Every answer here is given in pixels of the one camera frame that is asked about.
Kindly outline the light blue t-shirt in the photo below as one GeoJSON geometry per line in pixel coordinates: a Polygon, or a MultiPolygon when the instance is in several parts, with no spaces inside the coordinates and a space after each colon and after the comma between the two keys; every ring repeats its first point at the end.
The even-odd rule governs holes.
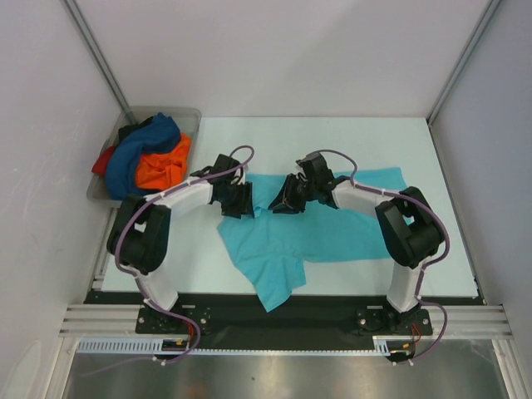
{"type": "Polygon", "coordinates": [[[269,205],[282,175],[249,174],[254,217],[225,217],[217,230],[235,268],[253,285],[266,312],[306,283],[304,264],[388,259],[376,219],[317,201],[301,214],[274,214],[269,205]]]}

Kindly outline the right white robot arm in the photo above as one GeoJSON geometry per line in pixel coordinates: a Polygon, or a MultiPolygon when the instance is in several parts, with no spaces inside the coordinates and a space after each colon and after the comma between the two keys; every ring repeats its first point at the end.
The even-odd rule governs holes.
{"type": "Polygon", "coordinates": [[[317,201],[333,209],[357,211],[377,220],[387,252],[394,260],[390,308],[383,313],[385,327],[403,333],[413,324],[412,310],[421,304],[421,282],[441,244],[448,244],[445,226],[413,186],[390,191],[336,176],[319,151],[297,160],[299,172],[286,176],[268,209],[275,214],[300,214],[317,201]]]}

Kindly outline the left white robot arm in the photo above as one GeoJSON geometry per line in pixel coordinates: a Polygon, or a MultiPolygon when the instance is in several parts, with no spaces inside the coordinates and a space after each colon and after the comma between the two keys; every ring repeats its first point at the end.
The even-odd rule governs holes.
{"type": "Polygon", "coordinates": [[[121,202],[106,249],[122,273],[135,281],[155,312],[155,323],[172,333],[182,326],[179,294],[166,273],[165,257],[171,222],[214,202],[223,216],[254,216],[253,184],[246,180],[248,162],[218,155],[212,166],[190,174],[183,182],[152,195],[128,195],[121,202]]]}

